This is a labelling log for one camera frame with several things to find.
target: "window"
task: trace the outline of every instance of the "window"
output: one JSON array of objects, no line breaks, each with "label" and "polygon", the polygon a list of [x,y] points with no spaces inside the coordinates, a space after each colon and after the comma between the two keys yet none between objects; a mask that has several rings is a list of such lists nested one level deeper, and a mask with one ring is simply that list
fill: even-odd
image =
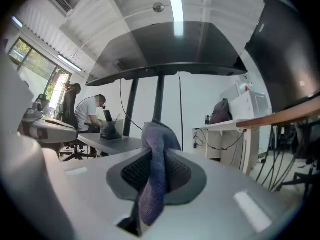
[{"label": "window", "polygon": [[18,39],[8,53],[11,61],[23,81],[33,93],[33,102],[40,94],[50,100],[46,114],[51,117],[58,109],[65,91],[64,84],[69,81],[71,73],[47,59],[23,39]]}]

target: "white shelf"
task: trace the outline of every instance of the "white shelf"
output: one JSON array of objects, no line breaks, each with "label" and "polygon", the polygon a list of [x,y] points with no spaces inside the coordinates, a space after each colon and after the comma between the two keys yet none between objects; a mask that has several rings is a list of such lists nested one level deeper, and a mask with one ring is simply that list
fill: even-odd
[{"label": "white shelf", "polygon": [[220,131],[236,131],[237,123],[248,121],[248,119],[237,119],[237,120],[231,120],[226,122],[220,122],[216,124],[206,125],[199,128],[194,128],[193,130],[196,131],[196,129],[201,130],[208,130],[209,132],[220,132]]}]

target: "gray towel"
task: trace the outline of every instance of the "gray towel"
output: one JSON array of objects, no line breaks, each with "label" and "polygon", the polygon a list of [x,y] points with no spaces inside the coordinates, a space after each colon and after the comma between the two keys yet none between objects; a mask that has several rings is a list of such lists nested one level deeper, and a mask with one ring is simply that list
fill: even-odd
[{"label": "gray towel", "polygon": [[152,150],[149,180],[138,201],[139,216],[151,226],[164,210],[167,193],[165,153],[167,149],[181,150],[175,133],[166,125],[152,121],[144,125],[142,145]]}]

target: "wooden desk edge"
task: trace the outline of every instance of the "wooden desk edge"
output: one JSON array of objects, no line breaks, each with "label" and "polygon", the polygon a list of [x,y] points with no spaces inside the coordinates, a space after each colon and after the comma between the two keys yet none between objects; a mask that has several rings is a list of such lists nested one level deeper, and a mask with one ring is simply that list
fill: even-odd
[{"label": "wooden desk edge", "polygon": [[288,125],[316,115],[320,115],[320,96],[272,115],[238,122],[236,126],[238,128],[249,129],[261,126]]}]

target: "ceiling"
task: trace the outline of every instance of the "ceiling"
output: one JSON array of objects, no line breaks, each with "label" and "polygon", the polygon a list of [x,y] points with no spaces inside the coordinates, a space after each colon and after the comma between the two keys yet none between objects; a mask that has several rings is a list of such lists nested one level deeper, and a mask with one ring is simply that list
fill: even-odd
[{"label": "ceiling", "polygon": [[[89,73],[106,45],[127,32],[173,22],[170,0],[67,0],[73,13],[62,20],[38,1],[17,17],[45,43]],[[153,11],[154,3],[164,11]],[[182,0],[185,21],[213,23],[241,54],[264,8],[264,0]]]}]

